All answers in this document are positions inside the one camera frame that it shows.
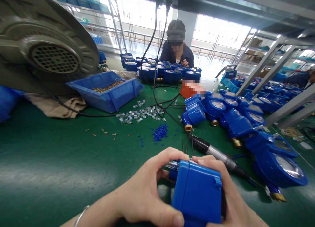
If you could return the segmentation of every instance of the cardboard box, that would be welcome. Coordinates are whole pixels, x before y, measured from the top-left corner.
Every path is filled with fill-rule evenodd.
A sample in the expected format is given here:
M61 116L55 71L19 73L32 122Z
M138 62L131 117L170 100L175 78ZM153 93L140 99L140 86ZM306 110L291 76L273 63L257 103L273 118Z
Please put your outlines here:
M249 46L250 46L250 47L259 48L261 44L262 44L262 40L261 40L261 39L259 39L259 38L254 38L254 39L252 40L252 42L250 43Z
M264 78L268 73L269 73L269 69L262 69L262 70L258 73L257 77Z
M275 63L276 63L276 61L271 60L268 65L273 66Z
M263 52L257 52L256 55L257 56L263 56Z
M255 51L253 50L247 50L247 52L245 53L246 55L255 55Z

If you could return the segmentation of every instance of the beige cloth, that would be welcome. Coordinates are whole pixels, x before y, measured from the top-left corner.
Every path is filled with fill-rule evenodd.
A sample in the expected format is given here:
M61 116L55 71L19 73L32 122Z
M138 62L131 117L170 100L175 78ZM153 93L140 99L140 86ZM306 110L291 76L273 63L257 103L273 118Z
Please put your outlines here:
M34 104L40 110L42 110L47 117L66 119L75 118L77 115L76 112L73 112L65 108L64 106L60 105L58 102L56 102L48 95L24 93L24 96L32 104ZM81 97L59 96L58 98L65 105L77 111L81 111L86 107L86 103L84 99Z

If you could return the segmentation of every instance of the window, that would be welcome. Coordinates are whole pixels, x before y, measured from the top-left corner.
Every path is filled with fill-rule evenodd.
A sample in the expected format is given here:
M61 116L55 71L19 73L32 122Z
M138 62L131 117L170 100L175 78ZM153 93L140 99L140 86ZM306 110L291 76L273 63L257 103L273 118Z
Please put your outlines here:
M193 39L239 48L250 27L199 14Z

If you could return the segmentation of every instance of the hand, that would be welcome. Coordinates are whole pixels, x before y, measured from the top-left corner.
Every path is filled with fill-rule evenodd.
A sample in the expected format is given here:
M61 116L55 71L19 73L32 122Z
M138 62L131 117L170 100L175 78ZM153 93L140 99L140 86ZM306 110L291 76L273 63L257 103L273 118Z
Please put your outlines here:
M185 67L189 67L189 62L187 62L185 59L184 61L181 62L181 65Z
M260 217L249 208L244 199L237 190L236 185L232 181L229 172L227 171L222 161L216 160L212 155L204 157L192 157L194 162L219 171L222 176L222 184L227 203L226 221L223 224L208 223L206 227L267 227L268 225L260 219Z
M150 221L159 227L183 227L183 214L165 204L158 196L157 181L168 178L162 167L171 160L189 160L185 153L168 147L149 159L138 171L113 191L120 205L121 215L131 223Z

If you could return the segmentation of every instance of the dark jacket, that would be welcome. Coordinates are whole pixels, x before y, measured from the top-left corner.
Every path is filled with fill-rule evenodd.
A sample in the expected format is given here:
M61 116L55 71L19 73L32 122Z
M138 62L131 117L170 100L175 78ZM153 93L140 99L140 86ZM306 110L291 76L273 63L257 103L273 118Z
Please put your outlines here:
M189 67L194 67L194 55L191 49L185 44L184 46L184 54L181 56L180 62L184 61L184 59L188 57ZM166 60L170 63L176 63L175 52L172 50L171 45L168 41L164 42L162 54L160 60Z
M311 75L309 72L296 74L291 77L287 77L281 83L297 84L300 88L304 88L308 83Z

